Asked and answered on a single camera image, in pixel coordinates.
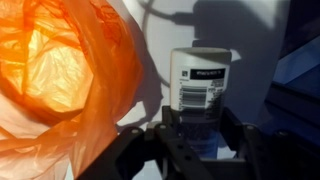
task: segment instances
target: orange plastic bag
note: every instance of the orange plastic bag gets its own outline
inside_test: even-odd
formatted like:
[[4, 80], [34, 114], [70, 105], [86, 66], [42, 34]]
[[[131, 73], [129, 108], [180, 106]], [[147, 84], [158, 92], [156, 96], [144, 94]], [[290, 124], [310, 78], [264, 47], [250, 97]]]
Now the orange plastic bag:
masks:
[[0, 0], [0, 179], [77, 177], [116, 137], [142, 76], [104, 0]]

